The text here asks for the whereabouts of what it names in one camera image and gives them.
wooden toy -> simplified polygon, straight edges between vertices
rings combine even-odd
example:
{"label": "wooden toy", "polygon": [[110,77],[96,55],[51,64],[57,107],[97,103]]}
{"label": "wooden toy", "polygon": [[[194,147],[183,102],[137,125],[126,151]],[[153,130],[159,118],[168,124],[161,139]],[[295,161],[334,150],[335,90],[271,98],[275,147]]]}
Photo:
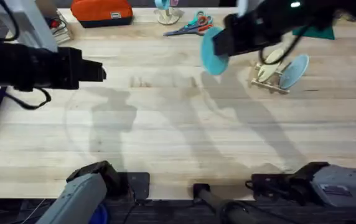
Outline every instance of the wooden toy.
{"label": "wooden toy", "polygon": [[[266,59],[266,62],[272,62],[278,59],[284,53],[283,49],[277,49]],[[280,63],[274,65],[261,65],[257,63],[255,69],[258,70],[257,78],[252,79],[251,84],[271,91],[278,91],[282,94],[288,94],[290,88],[298,82],[307,70],[309,56],[299,55],[284,69],[279,70]]]}

scissors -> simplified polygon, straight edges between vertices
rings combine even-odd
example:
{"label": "scissors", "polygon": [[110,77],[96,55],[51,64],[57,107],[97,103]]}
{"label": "scissors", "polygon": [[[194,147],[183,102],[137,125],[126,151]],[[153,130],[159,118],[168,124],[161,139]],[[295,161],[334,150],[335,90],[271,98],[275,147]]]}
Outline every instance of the scissors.
{"label": "scissors", "polygon": [[204,11],[197,11],[195,14],[195,17],[190,21],[185,27],[192,26],[197,23],[197,21],[201,17],[207,17],[208,18],[208,23],[212,24],[213,23],[213,18],[211,16],[208,16]]}
{"label": "scissors", "polygon": [[204,35],[204,31],[208,30],[209,28],[213,27],[212,18],[210,16],[205,17],[201,16],[196,18],[196,22],[184,26],[179,30],[175,30],[172,32],[166,32],[164,36],[169,37],[172,35],[182,35],[182,34],[197,34],[200,36]]}

black cable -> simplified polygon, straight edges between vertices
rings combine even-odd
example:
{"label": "black cable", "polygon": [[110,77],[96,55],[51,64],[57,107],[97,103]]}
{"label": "black cable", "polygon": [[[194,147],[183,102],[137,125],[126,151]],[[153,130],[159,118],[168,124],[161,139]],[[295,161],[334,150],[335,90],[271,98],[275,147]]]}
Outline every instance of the black cable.
{"label": "black cable", "polygon": [[14,29],[15,29],[15,34],[12,37],[10,37],[10,38],[0,38],[0,41],[13,41],[13,40],[16,40],[21,34],[21,32],[19,30],[19,25],[17,24],[17,21],[16,21],[14,15],[12,14],[11,10],[6,5],[4,0],[0,0],[0,5],[4,8],[4,10],[8,14],[8,16],[11,18],[11,21],[14,24]]}
{"label": "black cable", "polygon": [[304,26],[298,33],[295,40],[291,42],[291,45],[287,48],[287,50],[284,51],[283,55],[280,58],[276,59],[274,62],[266,62],[266,59],[264,58],[264,49],[261,49],[258,52],[258,57],[260,58],[260,62],[263,65],[274,65],[274,64],[282,62],[294,50],[294,48],[297,46],[298,42],[301,40],[301,38],[304,36],[304,34],[307,32],[307,30],[312,25],[313,25],[313,22],[310,22],[308,25]]}
{"label": "black cable", "polygon": [[9,93],[2,93],[4,96],[10,98],[11,100],[15,101],[15,103],[17,103],[19,106],[21,106],[23,109],[26,110],[36,110],[38,108],[40,108],[41,106],[44,106],[45,104],[47,104],[48,102],[51,102],[52,98],[49,95],[49,93],[43,89],[43,88],[36,88],[34,87],[36,90],[41,91],[44,95],[45,95],[45,101],[43,101],[42,103],[40,103],[39,105],[30,105],[25,103],[24,101],[16,98],[15,96],[10,95]]}
{"label": "black cable", "polygon": [[61,20],[60,18],[54,18],[54,20],[58,20],[58,21],[60,21],[61,23],[63,23],[63,24],[64,24],[64,26],[63,26],[63,27],[61,27],[61,28],[58,28],[57,30],[55,30],[52,34],[56,34],[57,32],[59,32],[59,31],[61,31],[61,30],[64,30],[64,28],[66,28],[66,27],[67,27],[66,22],[65,22],[65,21],[63,21],[63,20]]}
{"label": "black cable", "polygon": [[131,206],[131,208],[128,210],[128,213],[126,214],[123,224],[126,224],[130,214],[133,212],[133,210],[139,205],[139,203],[135,202],[135,204],[133,206]]}
{"label": "black cable", "polygon": [[292,219],[290,219],[290,218],[284,217],[284,216],[282,216],[282,215],[278,215],[278,214],[275,214],[275,213],[273,213],[273,212],[267,211],[267,210],[265,210],[265,209],[263,209],[263,208],[260,208],[260,207],[258,207],[258,206],[256,206],[256,205],[253,205],[253,204],[251,204],[251,203],[248,203],[248,202],[245,202],[245,201],[240,201],[240,202],[239,202],[239,201],[234,201],[234,200],[227,202],[227,204],[225,204],[224,206],[221,207],[221,210],[219,211],[221,221],[224,221],[224,217],[226,217],[226,212],[228,211],[227,208],[228,208],[228,206],[230,205],[230,203],[231,203],[232,205],[240,206],[241,208],[245,209],[246,211],[248,211],[248,210],[246,209],[246,206],[249,206],[249,207],[254,208],[254,209],[256,209],[256,210],[258,210],[258,211],[260,211],[260,212],[263,212],[263,213],[265,213],[265,214],[268,214],[269,216],[278,218],[278,219],[280,219],[280,220],[284,220],[284,221],[286,221],[286,222],[288,222],[288,223],[292,223],[292,224],[302,224],[302,223],[299,223],[299,222],[297,222],[297,221],[294,221],[294,220],[292,220]]}
{"label": "black cable", "polygon": [[[130,214],[133,212],[133,210],[137,207],[137,206],[146,206],[146,204],[150,203],[150,202],[153,202],[153,200],[149,200],[149,201],[144,201],[144,202],[135,202],[135,204],[128,210],[128,213],[126,214],[125,218],[124,218],[124,221],[122,222],[122,224],[126,224]],[[179,207],[172,207],[172,206],[167,206],[167,208],[183,208],[183,209],[187,209],[187,208],[193,208],[195,207],[196,204],[193,203],[192,205],[189,205],[189,206],[179,206]]]}

teal cloth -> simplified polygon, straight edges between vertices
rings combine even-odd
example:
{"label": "teal cloth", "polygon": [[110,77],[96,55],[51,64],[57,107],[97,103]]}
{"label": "teal cloth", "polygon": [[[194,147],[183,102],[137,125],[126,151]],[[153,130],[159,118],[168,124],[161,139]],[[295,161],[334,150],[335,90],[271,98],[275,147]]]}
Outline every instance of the teal cloth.
{"label": "teal cloth", "polygon": [[203,36],[201,57],[203,66],[211,75],[220,75],[228,67],[229,56],[216,56],[214,53],[213,37],[215,37],[222,29],[218,27],[210,28]]}
{"label": "teal cloth", "polygon": [[[302,27],[294,29],[293,30],[293,35],[298,35],[300,33],[300,30]],[[329,39],[329,40],[335,40],[334,36],[334,30],[333,27],[328,27],[322,31],[319,31],[315,27],[310,27],[307,32],[304,34],[305,37],[315,37],[315,38],[321,38],[321,39]]]}

light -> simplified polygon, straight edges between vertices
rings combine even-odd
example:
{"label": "light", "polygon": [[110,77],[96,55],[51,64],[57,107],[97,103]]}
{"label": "light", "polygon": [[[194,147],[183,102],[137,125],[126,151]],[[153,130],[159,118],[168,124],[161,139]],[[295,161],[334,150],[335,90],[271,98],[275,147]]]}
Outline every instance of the light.
{"label": "light", "polygon": [[291,7],[298,7],[298,6],[300,6],[300,5],[301,5],[300,2],[293,2],[293,3],[291,3]]}

